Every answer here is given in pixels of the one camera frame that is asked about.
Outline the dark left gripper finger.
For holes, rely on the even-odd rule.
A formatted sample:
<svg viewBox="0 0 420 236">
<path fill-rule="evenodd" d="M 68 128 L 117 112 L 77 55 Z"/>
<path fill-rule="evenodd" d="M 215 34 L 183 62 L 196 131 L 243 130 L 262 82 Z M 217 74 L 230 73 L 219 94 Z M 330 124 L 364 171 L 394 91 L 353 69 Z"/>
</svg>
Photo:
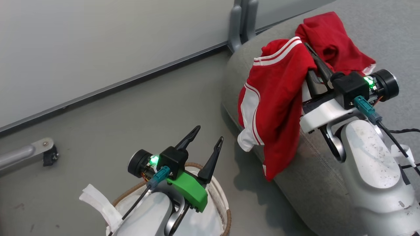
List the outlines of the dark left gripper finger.
<svg viewBox="0 0 420 236">
<path fill-rule="evenodd" d="M 176 146 L 176 150 L 187 151 L 188 145 L 194 141 L 198 132 L 200 131 L 201 126 L 196 126 L 193 130 L 190 131 Z"/>
<path fill-rule="evenodd" d="M 213 152 L 210 158 L 205 163 L 203 168 L 198 172 L 198 182 L 200 184 L 209 184 L 211 182 L 213 174 L 214 174 L 214 170 L 216 168 L 217 161 L 219 159 L 223 141 L 224 141 L 224 137 L 221 136 L 219 140 L 216 142 L 216 145 L 213 148 Z"/>
</svg>

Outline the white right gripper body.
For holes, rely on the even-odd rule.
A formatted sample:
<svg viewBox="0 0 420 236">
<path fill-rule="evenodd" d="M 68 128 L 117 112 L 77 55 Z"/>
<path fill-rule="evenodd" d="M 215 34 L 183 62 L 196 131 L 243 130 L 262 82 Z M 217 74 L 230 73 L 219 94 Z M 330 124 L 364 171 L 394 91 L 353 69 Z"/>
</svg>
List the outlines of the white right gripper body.
<svg viewBox="0 0 420 236">
<path fill-rule="evenodd" d="M 305 114 L 300 126 L 304 133 L 358 112 L 376 124 L 379 115 L 375 112 L 375 103 L 385 102 L 399 94 L 396 76 L 386 69 L 366 76 L 357 72 L 349 75 L 336 73 L 330 82 L 332 89 L 303 104 Z"/>
</svg>

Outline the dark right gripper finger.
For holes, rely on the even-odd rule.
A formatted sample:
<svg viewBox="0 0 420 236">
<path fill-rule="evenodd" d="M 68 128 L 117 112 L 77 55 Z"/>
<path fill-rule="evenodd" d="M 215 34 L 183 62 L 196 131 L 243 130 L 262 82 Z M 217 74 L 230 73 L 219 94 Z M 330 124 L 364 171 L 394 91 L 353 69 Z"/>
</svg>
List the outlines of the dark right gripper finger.
<svg viewBox="0 0 420 236">
<path fill-rule="evenodd" d="M 308 84 L 310 83 L 316 83 L 320 85 L 325 85 L 326 88 L 330 88 L 328 85 L 328 81 L 330 80 L 331 76 L 333 75 L 332 70 L 330 67 L 327 66 L 327 63 L 325 63 L 315 52 L 314 49 L 311 48 L 311 46 L 308 43 L 304 43 L 306 49 L 309 51 L 311 57 L 314 60 L 314 63 L 316 65 L 316 69 L 309 69 L 306 74 L 306 82 Z"/>
<path fill-rule="evenodd" d="M 311 98 L 315 98 L 325 92 L 327 92 L 327 87 L 321 83 L 320 78 L 314 70 L 309 70 L 306 74 L 306 84 L 309 90 Z"/>
</svg>

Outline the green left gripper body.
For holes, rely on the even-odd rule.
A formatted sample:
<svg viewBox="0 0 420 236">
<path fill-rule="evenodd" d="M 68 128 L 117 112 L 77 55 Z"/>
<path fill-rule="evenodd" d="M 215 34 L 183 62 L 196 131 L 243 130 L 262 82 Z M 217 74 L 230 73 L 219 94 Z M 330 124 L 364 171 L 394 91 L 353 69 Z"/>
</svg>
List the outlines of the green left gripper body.
<svg viewBox="0 0 420 236">
<path fill-rule="evenodd" d="M 203 213 L 208 204 L 208 193 L 194 176 L 181 167 L 184 156 L 185 153 L 171 149 L 160 155 L 153 155 L 141 149 L 131 157 L 127 171 L 138 178 L 144 178 L 150 190 L 166 181 L 192 208 Z"/>
</svg>

